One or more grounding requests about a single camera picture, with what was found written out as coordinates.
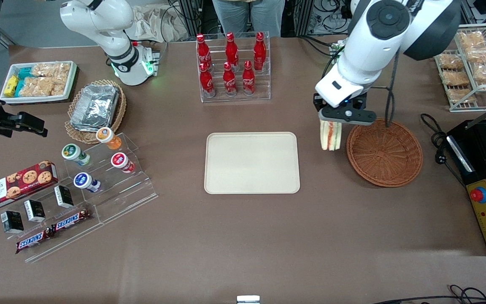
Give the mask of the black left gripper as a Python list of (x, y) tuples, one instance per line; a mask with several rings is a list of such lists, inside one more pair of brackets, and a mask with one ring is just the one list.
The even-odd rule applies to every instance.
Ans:
[(354, 112), (366, 108), (366, 102), (360, 98), (344, 99), (337, 107), (331, 106), (318, 93), (313, 95), (313, 105), (318, 112), (324, 110), (326, 114), (345, 114), (346, 111)]

